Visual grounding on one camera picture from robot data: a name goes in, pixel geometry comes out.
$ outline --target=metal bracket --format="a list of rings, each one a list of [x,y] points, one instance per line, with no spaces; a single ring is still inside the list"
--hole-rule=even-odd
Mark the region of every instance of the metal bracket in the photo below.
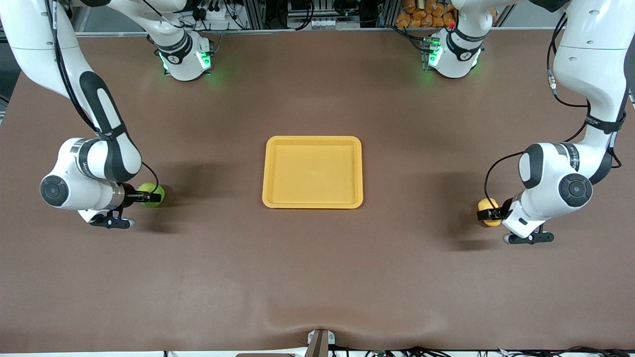
[[[335,344],[335,334],[327,330],[309,332],[309,347],[304,357],[328,357],[328,345]]]
[[[443,49],[439,48],[439,38],[434,36],[425,37],[424,41],[421,42],[422,48],[426,51],[421,52],[421,62],[424,66],[424,71],[432,71],[434,68],[430,66],[430,55],[434,53],[435,56],[438,56],[438,52]]]
[[[507,244],[529,244],[548,243],[554,241],[554,235],[551,232],[533,232],[527,238],[521,238],[513,233],[507,233],[503,236],[503,240]]]
[[[633,96],[633,92],[629,89],[629,98],[631,99],[631,104],[633,105],[633,109],[635,109],[635,96]]]
[[[311,332],[309,332],[309,338],[307,339],[307,343],[310,344],[311,340],[313,339],[313,335],[316,333],[316,331],[326,331],[328,332],[328,344],[335,344],[335,334],[333,332],[330,332],[328,330],[313,330]]]

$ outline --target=black cable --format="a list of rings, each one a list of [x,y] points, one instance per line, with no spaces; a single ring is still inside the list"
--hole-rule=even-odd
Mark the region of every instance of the black cable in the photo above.
[[[359,15],[359,3],[356,2],[357,8],[344,8],[344,0],[333,0],[333,10],[340,16],[356,16]]]
[[[429,349],[429,348],[423,348],[423,347],[418,347],[421,352],[423,354],[428,354],[432,357],[451,357],[449,354],[443,352],[440,349]]]
[[[227,9],[227,11],[229,11],[229,4],[227,3],[227,0],[223,0],[223,2],[225,3],[225,8]],[[236,4],[232,4],[232,11],[234,12],[234,15],[229,14],[229,17],[232,18],[232,20],[236,23],[236,25],[238,25],[238,27],[240,27],[241,30],[246,30],[247,28],[243,25],[243,21],[241,20],[240,23],[238,23],[238,21],[236,21],[236,19],[240,20],[240,17],[238,16],[238,11],[236,11]]]
[[[196,24],[198,21],[195,21],[194,24],[190,24],[189,22],[183,21],[184,18],[190,17],[191,15],[184,15],[178,18],[178,21],[181,23],[183,27],[187,27],[188,29],[196,30]]]
[[[496,206],[491,201],[490,195],[487,193],[487,182],[490,179],[491,171],[494,170],[494,167],[496,167],[496,165],[498,165],[500,162],[505,161],[507,159],[511,159],[514,156],[522,155],[523,153],[524,153],[524,151],[519,151],[519,152],[515,152],[515,153],[510,154],[510,155],[507,155],[507,156],[503,156],[502,158],[496,160],[496,162],[494,162],[494,164],[492,164],[490,166],[490,169],[487,170],[487,173],[485,174],[485,181],[483,182],[483,192],[485,193],[485,198],[487,198],[487,200],[490,202],[490,205],[491,205],[492,208],[496,208]]]
[[[582,133],[582,130],[584,130],[584,128],[587,126],[587,122],[585,121],[584,123],[582,123],[582,126],[580,127],[580,129],[578,129],[578,131],[575,132],[575,134],[573,134],[570,138],[563,140],[563,142],[569,142],[575,138],[578,137],[578,135],[580,135],[580,133]]]
[[[554,55],[558,52],[558,49],[556,48],[556,38],[558,38],[558,35],[562,31],[562,29],[565,27],[566,22],[567,22],[566,13],[563,13],[562,16],[560,17],[560,20],[558,20],[558,23],[554,27],[554,32],[551,35],[551,42],[549,43],[549,47],[547,48],[547,73],[549,75],[552,75],[552,71],[551,71],[551,51],[553,51]],[[561,100],[558,97],[557,93],[554,93],[553,96],[560,104],[566,105],[567,107],[572,107],[572,108],[588,108],[589,107],[588,103],[586,105],[569,104],[569,103]]]
[[[289,12],[288,9],[285,9],[283,7],[284,2],[285,0],[278,0],[278,2],[276,3],[276,18],[278,22],[280,23],[280,26],[284,27],[285,29],[293,29],[293,30],[299,31],[307,27],[309,24],[311,24],[311,21],[313,20],[313,16],[315,14],[315,9],[316,9],[315,3],[313,2],[313,0],[307,0],[308,4],[307,4],[306,17],[304,18],[302,25],[296,28],[288,27],[287,21],[283,20],[282,18],[282,15],[284,15],[285,12],[287,14]]]
[[[425,52],[427,51],[425,48],[421,48],[419,46],[417,46],[417,44],[414,41],[423,41],[424,38],[423,37],[418,37],[418,36],[414,36],[408,33],[408,31],[406,31],[406,29],[403,29],[403,32],[401,30],[399,30],[399,28],[393,26],[393,25],[381,25],[380,27],[385,27],[386,29],[393,29],[395,30],[398,34],[404,36],[405,38],[407,38],[410,42],[410,44],[412,44],[412,46],[414,46],[414,48],[418,49],[419,51]]]
[[[157,15],[159,15],[163,20],[165,20],[168,24],[178,28],[178,29],[182,29],[183,27],[185,27],[185,25],[183,24],[183,22],[181,22],[180,25],[175,25],[173,24],[170,20],[168,20],[165,16],[163,16],[162,13],[159,12],[159,10],[155,9],[154,6],[150,5],[150,3],[148,3],[146,0],[141,0],[143,1],[150,9],[152,9]]]
[[[604,357],[614,357],[619,355],[626,355],[630,351],[620,351],[620,350],[605,350],[605,349],[595,349],[586,346],[575,346],[569,349],[564,350],[536,350],[536,351],[527,351],[521,350],[518,352],[513,352],[509,354],[509,357],[518,357],[518,356],[529,356],[529,357],[562,357],[563,354],[569,352],[576,353],[592,353],[592,354],[601,354]]]
[[[84,112],[84,109],[81,107],[81,105],[79,105],[79,100],[77,99],[77,95],[75,94],[75,91],[73,90],[73,87],[70,84],[69,73],[66,70],[66,65],[64,64],[64,56],[62,56],[60,41],[57,38],[57,28],[53,26],[54,18],[57,14],[53,13],[53,11],[51,10],[51,4],[48,1],[45,1],[44,3],[46,4],[46,11],[49,13],[48,20],[51,25],[51,32],[53,34],[53,47],[55,49],[55,60],[57,62],[57,69],[60,72],[60,77],[62,78],[62,83],[64,84],[64,88],[66,89],[66,92],[69,95],[70,102],[73,104],[73,107],[79,114],[79,117],[84,121],[84,123],[86,123],[86,125],[88,125],[91,128],[91,130],[98,131],[95,125],[93,124],[93,121],[88,117],[86,112]]]
[[[578,135],[580,135],[580,133],[582,133],[582,130],[584,130],[584,128],[587,126],[587,123],[584,122],[582,124],[582,126],[578,129],[578,131],[575,132],[575,134],[573,134],[570,138],[564,140],[563,142],[569,142],[573,139],[575,139]],[[485,193],[485,198],[487,198],[487,200],[490,202],[490,205],[495,208],[496,206],[494,206],[494,203],[491,201],[490,195],[487,193],[487,183],[488,180],[490,178],[490,173],[491,171],[494,169],[494,167],[496,167],[496,165],[498,165],[499,163],[501,163],[502,161],[505,161],[506,159],[511,159],[514,156],[519,156],[522,155],[524,153],[524,151],[520,151],[520,152],[515,152],[514,154],[510,154],[507,156],[504,156],[498,160],[496,160],[496,162],[494,162],[494,164],[492,164],[490,166],[490,169],[487,170],[487,173],[485,174],[485,181],[483,182],[483,192]]]
[[[154,176],[154,189],[151,192],[148,192],[147,196],[153,194],[155,191],[157,191],[157,189],[159,188],[159,177],[157,176],[156,173],[154,173],[154,170],[148,166],[147,163],[144,163],[143,161],[141,162],[141,165],[144,165],[148,170],[150,170],[150,172],[152,173],[152,176]]]

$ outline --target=table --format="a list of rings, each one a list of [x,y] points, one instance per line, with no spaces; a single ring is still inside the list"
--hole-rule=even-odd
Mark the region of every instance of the table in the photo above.
[[[363,349],[633,348],[634,125],[624,167],[546,224],[553,243],[505,245],[475,221],[496,159],[585,116],[551,97],[550,35],[494,31],[458,80],[392,32],[226,36],[190,83],[164,77],[142,37],[82,39],[169,197],[126,210],[127,231],[46,205],[59,146],[91,132],[22,76],[0,127],[0,351],[273,349],[318,327]],[[363,205],[266,208],[274,135],[357,136]],[[499,201],[522,190],[515,166],[493,172]]]

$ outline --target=gray floor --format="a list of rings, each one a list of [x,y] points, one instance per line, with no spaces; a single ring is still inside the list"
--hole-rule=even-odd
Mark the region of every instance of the gray floor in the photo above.
[[[20,75],[20,67],[9,48],[9,44],[0,43],[0,123],[4,117],[6,106],[4,98],[11,98],[15,83]]]
[[[516,5],[501,27],[555,27],[563,14],[560,9],[554,13],[530,3],[521,1]]]
[[[79,32],[143,32],[144,30],[128,17],[105,6],[86,9],[90,14],[82,23],[74,21]]]

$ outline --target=connector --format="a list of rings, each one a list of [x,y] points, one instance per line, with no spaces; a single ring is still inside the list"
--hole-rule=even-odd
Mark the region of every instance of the connector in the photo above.
[[[441,42],[441,39],[438,37],[424,37],[423,42],[431,43],[431,44],[439,44]]]
[[[558,95],[558,91],[556,89],[556,77],[554,77],[551,69],[547,69],[547,78],[549,79],[549,88],[551,88],[551,94]]]
[[[633,105],[633,109],[635,109],[635,96],[633,96],[632,90],[629,90],[629,98],[631,99],[631,104]]]

